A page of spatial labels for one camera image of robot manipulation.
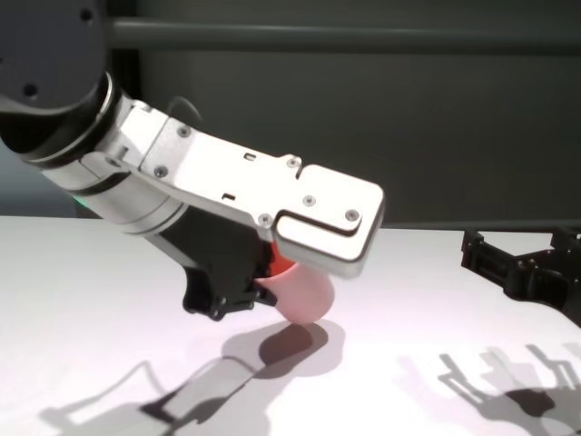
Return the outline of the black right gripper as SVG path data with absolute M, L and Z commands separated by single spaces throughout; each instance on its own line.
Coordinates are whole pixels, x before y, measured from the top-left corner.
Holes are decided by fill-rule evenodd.
M 552 232 L 552 250 L 515 256 L 464 231 L 461 266 L 500 286 L 518 302 L 554 309 L 580 326 L 580 233 L 569 228 Z

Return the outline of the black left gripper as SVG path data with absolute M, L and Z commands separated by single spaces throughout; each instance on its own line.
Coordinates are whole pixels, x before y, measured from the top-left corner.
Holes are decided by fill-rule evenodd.
M 189 208 L 153 245 L 181 265 L 186 276 L 183 309 L 214 321 L 226 314 L 273 307 L 278 299 L 256 283 L 271 272 L 271 246 L 252 228 Z

